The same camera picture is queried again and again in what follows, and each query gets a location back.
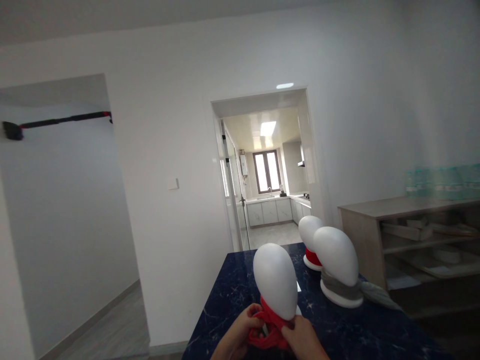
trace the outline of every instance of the water heater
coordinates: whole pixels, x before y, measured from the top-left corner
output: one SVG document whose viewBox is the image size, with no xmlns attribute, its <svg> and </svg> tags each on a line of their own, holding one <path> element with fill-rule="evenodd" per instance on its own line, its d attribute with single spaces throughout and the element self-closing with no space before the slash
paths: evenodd
<svg viewBox="0 0 480 360">
<path fill-rule="evenodd" d="M 240 155 L 240 166 L 241 166 L 241 174 L 243 176 L 249 175 L 249 168 L 247 166 L 247 157 L 245 155 Z"/>
</svg>

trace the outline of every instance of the gray cloth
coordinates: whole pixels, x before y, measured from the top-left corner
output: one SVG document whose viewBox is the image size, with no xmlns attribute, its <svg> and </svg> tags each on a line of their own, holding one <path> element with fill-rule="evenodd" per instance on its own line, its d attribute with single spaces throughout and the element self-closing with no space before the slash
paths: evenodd
<svg viewBox="0 0 480 360">
<path fill-rule="evenodd" d="M 364 296 L 371 302 L 382 305 L 385 308 L 403 311 L 402 308 L 390 298 L 380 286 L 372 284 L 371 282 L 358 280 L 354 286 L 347 286 L 344 283 L 334 278 L 325 267 L 321 271 L 321 279 L 323 285 L 333 293 L 348 300 L 359 300 Z"/>
</svg>

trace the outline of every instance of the range hood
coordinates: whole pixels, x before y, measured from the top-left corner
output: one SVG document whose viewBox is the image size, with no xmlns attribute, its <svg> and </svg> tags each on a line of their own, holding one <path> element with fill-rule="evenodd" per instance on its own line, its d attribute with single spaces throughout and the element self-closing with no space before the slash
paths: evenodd
<svg viewBox="0 0 480 360">
<path fill-rule="evenodd" d="M 304 147 L 300 144 L 300 153 L 301 153 L 301 161 L 298 163 L 299 167 L 305 167 L 305 158 L 304 158 Z"/>
</svg>

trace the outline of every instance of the light switch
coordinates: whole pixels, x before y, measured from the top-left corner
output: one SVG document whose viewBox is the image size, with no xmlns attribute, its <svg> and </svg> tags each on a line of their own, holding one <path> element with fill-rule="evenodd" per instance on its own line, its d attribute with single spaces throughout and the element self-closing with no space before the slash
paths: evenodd
<svg viewBox="0 0 480 360">
<path fill-rule="evenodd" d="M 179 179 L 177 177 L 171 177 L 166 180 L 168 190 L 176 190 L 179 188 Z"/>
</svg>

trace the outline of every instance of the ceiling light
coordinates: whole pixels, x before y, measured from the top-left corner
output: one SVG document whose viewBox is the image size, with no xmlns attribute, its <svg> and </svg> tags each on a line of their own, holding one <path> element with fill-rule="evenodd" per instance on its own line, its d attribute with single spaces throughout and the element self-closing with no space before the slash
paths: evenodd
<svg viewBox="0 0 480 360">
<path fill-rule="evenodd" d="M 286 83 L 286 84 L 277 85 L 276 88 L 277 89 L 286 89 L 286 88 L 291 88 L 293 85 L 294 85 L 293 82 L 289 82 L 289 83 Z"/>
<path fill-rule="evenodd" d="M 272 136 L 276 121 L 262 122 L 260 127 L 260 136 Z"/>
</svg>

